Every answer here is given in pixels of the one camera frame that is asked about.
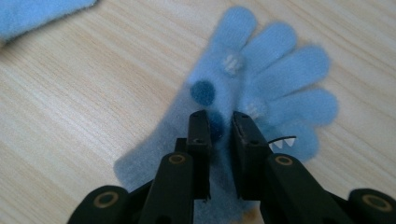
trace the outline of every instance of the light blue fabric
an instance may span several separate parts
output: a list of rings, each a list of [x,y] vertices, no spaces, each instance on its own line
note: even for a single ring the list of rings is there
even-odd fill
[[[268,141],[296,136],[292,143],[274,143],[274,151],[303,161],[315,156],[315,127],[329,124],[337,113],[335,97],[313,87],[328,74],[329,59],[318,46],[296,49],[296,35],[284,22],[269,24],[249,40],[255,28],[249,10],[232,7],[225,13],[156,130],[117,160],[115,173],[125,188],[154,178],[161,157],[187,136],[189,115],[201,109],[209,112],[215,142],[212,199],[195,202],[194,223],[230,223],[252,205],[236,198],[233,184],[228,143],[234,110],[253,117]]]
[[[78,9],[90,7],[96,0],[1,0],[0,40],[7,42],[49,21]]]

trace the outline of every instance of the light wood tabletop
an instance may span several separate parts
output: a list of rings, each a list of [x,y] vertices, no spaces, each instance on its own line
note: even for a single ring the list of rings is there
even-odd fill
[[[233,5],[332,59],[320,86],[340,110],[307,169],[343,198],[396,198],[394,1],[103,0],[0,49],[0,222],[65,223],[90,191],[119,185],[114,161],[155,129]]]

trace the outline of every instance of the dark blue dot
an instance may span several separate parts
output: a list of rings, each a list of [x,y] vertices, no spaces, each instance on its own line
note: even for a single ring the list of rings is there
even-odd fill
[[[224,134],[224,119],[218,111],[209,111],[209,127],[212,142],[218,141]]]
[[[192,99],[200,105],[212,105],[215,100],[216,90],[207,80],[197,81],[190,89]]]

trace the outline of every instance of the embroidered mouth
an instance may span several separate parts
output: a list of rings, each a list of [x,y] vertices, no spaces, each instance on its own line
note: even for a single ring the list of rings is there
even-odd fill
[[[297,138],[297,136],[295,136],[295,135],[279,137],[279,138],[269,141],[268,145],[271,148],[271,150],[274,150],[275,147],[282,149],[285,144],[289,147],[292,147],[294,145],[296,138]]]

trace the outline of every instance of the blue glove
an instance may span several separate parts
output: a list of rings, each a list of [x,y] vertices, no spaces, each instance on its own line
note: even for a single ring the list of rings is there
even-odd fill
[[[6,43],[18,35],[76,10],[90,7],[95,1],[1,0],[0,43]]]
[[[266,139],[274,140],[274,149],[299,159],[315,154],[313,127],[333,120],[337,106],[326,91],[305,89],[327,75],[329,60],[319,47],[294,49],[295,33],[285,23],[272,23],[248,41],[255,27],[254,16],[245,8],[225,13],[157,129],[117,160],[115,172],[125,188],[134,190],[154,178],[161,157],[174,150],[178,137],[187,136],[189,115],[201,109],[209,112],[215,143],[212,199],[195,202],[194,223],[239,220],[253,205],[237,199],[234,189],[228,146],[234,110],[252,116]],[[291,147],[280,147],[283,141]],[[300,147],[305,141],[311,144],[308,149]]]

